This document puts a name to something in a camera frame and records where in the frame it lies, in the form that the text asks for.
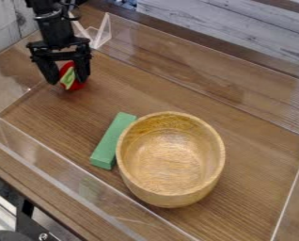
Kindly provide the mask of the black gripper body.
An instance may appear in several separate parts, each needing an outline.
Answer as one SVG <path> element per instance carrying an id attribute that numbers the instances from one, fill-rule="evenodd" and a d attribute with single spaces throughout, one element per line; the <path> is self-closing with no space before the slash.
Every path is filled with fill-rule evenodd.
<path id="1" fill-rule="evenodd" d="M 32 62 L 90 59 L 92 51 L 86 38 L 72 37 L 64 45 L 48 45 L 42 40 L 29 42 Z"/>

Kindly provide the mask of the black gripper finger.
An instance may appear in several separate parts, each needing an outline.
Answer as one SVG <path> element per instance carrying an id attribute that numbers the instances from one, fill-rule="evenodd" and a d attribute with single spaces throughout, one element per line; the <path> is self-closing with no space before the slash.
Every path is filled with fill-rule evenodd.
<path id="1" fill-rule="evenodd" d="M 84 83 L 90 75 L 90 57 L 88 55 L 74 55 L 74 73 L 80 83 Z"/>
<path id="2" fill-rule="evenodd" d="M 38 58 L 34 63 L 45 77 L 46 82 L 50 85 L 54 85 L 58 81 L 58 69 L 56 63 L 52 60 L 44 58 Z"/>

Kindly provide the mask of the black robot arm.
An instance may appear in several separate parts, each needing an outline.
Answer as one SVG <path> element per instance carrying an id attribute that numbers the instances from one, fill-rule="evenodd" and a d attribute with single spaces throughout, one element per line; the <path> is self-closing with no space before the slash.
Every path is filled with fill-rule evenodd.
<path id="1" fill-rule="evenodd" d="M 60 70 L 56 62 L 70 60 L 74 64 L 77 83 L 82 84 L 90 75 L 90 40 L 77 37 L 72 21 L 78 16 L 69 16 L 72 3 L 62 0 L 25 0 L 32 9 L 41 40 L 29 42 L 30 60 L 42 73 L 46 82 L 54 85 L 60 81 Z"/>

